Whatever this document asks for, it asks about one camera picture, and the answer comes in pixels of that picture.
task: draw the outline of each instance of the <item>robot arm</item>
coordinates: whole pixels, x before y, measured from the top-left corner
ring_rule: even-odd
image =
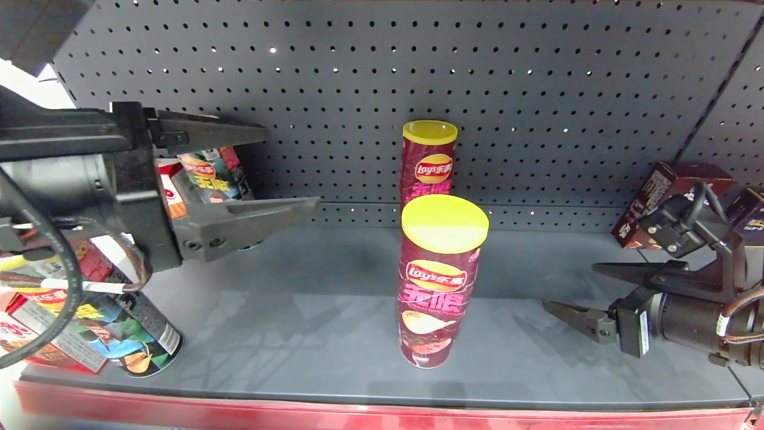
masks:
[[[56,322],[38,342],[0,358],[0,368],[34,353],[71,320],[83,284],[76,258],[64,259],[68,241],[131,233],[148,279],[151,270],[172,269],[185,259],[209,262],[257,245],[308,217],[319,198],[188,203],[185,217],[168,216],[155,155],[266,137],[259,125],[135,102],[113,103],[110,112],[43,109],[0,87],[0,255],[35,260],[55,251],[70,266],[70,293]]]

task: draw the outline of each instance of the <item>pegboard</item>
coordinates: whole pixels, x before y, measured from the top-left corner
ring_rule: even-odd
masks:
[[[614,207],[482,205],[493,230],[601,233],[613,229],[623,209]],[[310,220],[322,226],[396,227],[399,204],[322,203]]]
[[[719,99],[684,153],[682,161],[713,163],[743,186],[764,186],[764,34],[752,40]]]
[[[444,119],[461,130],[454,194],[489,206],[620,209],[656,161],[681,149],[761,11],[99,2],[54,68],[77,106],[137,100],[268,127],[269,142],[242,152],[259,197],[395,203],[401,126]]]

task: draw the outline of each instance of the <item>yellow lid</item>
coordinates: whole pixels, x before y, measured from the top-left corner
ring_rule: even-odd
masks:
[[[488,236],[488,216],[480,207],[445,194],[411,200],[400,214],[400,225],[409,240],[438,254],[471,251]]]
[[[27,261],[24,256],[3,257],[0,259],[0,272],[10,272],[11,270],[19,269],[28,263],[29,261]]]
[[[431,119],[407,122],[403,126],[403,137],[421,145],[446,145],[456,140],[458,134],[455,125]]]

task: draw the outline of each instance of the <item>colorful can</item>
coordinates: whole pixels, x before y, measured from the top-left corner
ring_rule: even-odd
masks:
[[[95,282],[130,282],[90,241],[73,243],[84,276]],[[18,260],[9,269],[27,275],[63,279],[60,259],[38,262]],[[66,290],[15,288],[25,298],[58,315]],[[84,292],[72,325],[87,343],[128,375],[146,377],[170,365],[180,350],[181,336],[159,309],[142,293]]]
[[[75,319],[75,328],[129,376],[154,375],[177,357],[180,332],[143,293],[88,293],[86,302],[97,314]]]
[[[423,120],[403,126],[400,205],[429,194],[449,194],[458,129],[443,121]]]
[[[400,349],[411,364],[433,368],[451,352],[478,271],[488,217],[459,197],[411,200],[401,213]]]
[[[254,199],[233,147],[192,152],[178,158],[204,203]]]

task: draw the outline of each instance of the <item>lay's logo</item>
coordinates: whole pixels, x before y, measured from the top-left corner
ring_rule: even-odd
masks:
[[[442,262],[413,260],[406,264],[406,278],[428,290],[453,292],[467,283],[467,272]]]
[[[454,168],[454,160],[446,154],[428,155],[414,169],[416,179],[426,184],[437,184],[445,181]]]
[[[199,160],[190,155],[181,155],[180,162],[183,163],[183,167],[191,173],[200,174],[208,178],[214,178],[216,176],[215,166],[207,161]]]

